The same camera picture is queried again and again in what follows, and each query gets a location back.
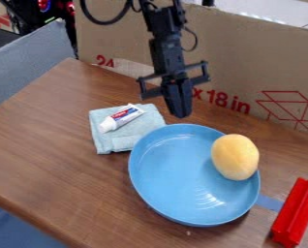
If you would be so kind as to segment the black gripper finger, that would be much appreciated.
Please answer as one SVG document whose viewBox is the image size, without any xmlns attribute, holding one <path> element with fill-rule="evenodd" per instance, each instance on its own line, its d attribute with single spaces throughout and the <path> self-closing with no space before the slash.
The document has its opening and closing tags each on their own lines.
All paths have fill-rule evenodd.
<svg viewBox="0 0 308 248">
<path fill-rule="evenodd" d="M 165 77 L 161 81 L 159 90 L 169 113 L 178 118 L 191 113 L 191 89 L 193 85 L 187 78 L 173 80 Z"/>
</svg>

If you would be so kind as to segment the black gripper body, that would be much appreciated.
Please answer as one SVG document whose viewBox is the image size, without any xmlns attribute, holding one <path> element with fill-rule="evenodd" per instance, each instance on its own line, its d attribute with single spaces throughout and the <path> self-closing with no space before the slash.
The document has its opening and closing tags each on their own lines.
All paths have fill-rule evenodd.
<svg viewBox="0 0 308 248">
<path fill-rule="evenodd" d="M 199 61 L 194 64 L 185 64 L 178 35 L 169 35 L 163 38 L 153 37 L 149 40 L 150 56 L 153 61 L 153 73 L 145 77 L 138 77 L 139 96 L 142 99 L 157 97 L 162 94 L 162 87 L 153 89 L 146 88 L 146 81 L 159 78 L 161 81 L 174 83 L 178 79 L 187 79 L 191 85 L 197 85 L 209 81 L 206 71 L 207 63 Z M 201 75 L 187 77 L 186 72 L 194 68 L 201 69 Z"/>
</svg>

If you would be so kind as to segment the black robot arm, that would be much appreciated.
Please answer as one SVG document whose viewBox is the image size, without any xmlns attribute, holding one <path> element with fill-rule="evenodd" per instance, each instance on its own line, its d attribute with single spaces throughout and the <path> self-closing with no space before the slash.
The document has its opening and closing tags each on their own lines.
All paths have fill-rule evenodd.
<svg viewBox="0 0 308 248">
<path fill-rule="evenodd" d="M 138 77 L 141 99 L 162 96 L 169 112 L 178 118 L 191 113 L 193 86 L 209 81 L 207 62 L 185 64 L 181 46 L 181 30 L 185 27 L 185 11 L 179 0 L 169 7 L 151 7 L 149 0 L 139 0 L 141 11 L 153 33 L 149 39 L 153 74 Z"/>
</svg>

